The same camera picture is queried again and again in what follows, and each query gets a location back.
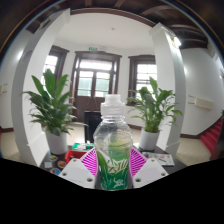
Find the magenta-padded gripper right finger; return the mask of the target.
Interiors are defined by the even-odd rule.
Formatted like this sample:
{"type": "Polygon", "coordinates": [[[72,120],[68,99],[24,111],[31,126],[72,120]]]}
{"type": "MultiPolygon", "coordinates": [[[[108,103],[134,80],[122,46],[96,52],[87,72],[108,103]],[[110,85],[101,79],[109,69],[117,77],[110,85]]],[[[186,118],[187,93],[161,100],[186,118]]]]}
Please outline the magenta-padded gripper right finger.
{"type": "Polygon", "coordinates": [[[129,172],[134,188],[141,188],[168,176],[167,171],[156,159],[147,159],[143,154],[134,148],[130,151],[129,172]]]}

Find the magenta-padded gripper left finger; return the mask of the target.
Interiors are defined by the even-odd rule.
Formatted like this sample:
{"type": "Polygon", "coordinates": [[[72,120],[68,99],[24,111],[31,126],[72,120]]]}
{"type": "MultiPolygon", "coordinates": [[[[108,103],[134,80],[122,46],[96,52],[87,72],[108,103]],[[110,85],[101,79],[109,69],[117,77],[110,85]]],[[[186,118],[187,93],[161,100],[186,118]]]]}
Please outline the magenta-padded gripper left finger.
{"type": "Polygon", "coordinates": [[[59,176],[84,188],[94,189],[98,175],[98,159],[95,149],[85,153],[80,159],[73,158],[59,176]]]}

